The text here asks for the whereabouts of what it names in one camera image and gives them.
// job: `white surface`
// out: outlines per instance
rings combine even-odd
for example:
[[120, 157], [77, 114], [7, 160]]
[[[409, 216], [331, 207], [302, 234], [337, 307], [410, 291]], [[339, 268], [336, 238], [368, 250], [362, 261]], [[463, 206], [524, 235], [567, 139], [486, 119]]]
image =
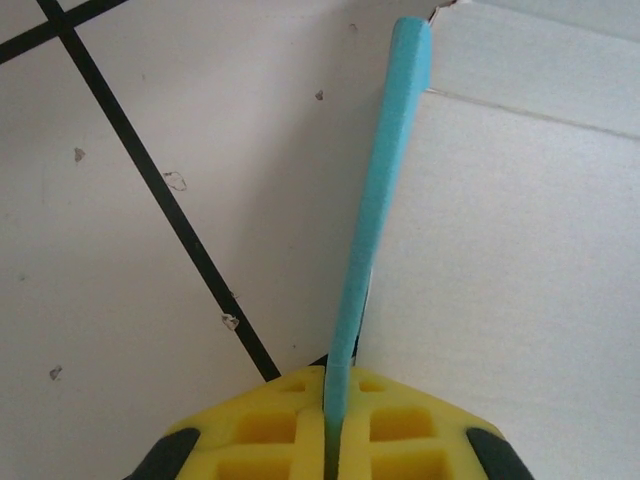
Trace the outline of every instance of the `white surface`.
[[[131, 0], [79, 28], [284, 372], [327, 351], [391, 28], [429, 10]], [[0, 477], [122, 478], [261, 379], [57, 40], [0, 104]]]
[[[494, 24], [469, 21], [465, 9], [478, 8], [496, 10], [459, 4], [436, 19], [433, 77], [444, 93], [421, 100], [358, 363], [494, 422], [536, 479], [635, 478], [640, 141], [566, 120], [615, 129], [596, 123], [608, 92], [573, 103], [594, 56], [608, 52], [619, 68], [587, 81], [617, 74], [637, 89], [638, 77], [621, 61], [628, 52], [609, 48], [619, 40], [545, 57], [560, 24], [508, 11]], [[482, 62], [501, 55], [501, 68]], [[532, 61], [565, 77], [535, 102], [523, 88], [540, 85], [522, 74]], [[621, 125], [637, 134], [638, 99], [626, 100], [611, 112], [628, 114]]]
[[640, 136], [638, 43], [481, 4], [440, 10], [433, 34], [435, 90]]
[[476, 0], [619, 38], [640, 40], [637, 0]]
[[0, 8], [0, 43], [47, 20], [35, 1], [3, 0]]

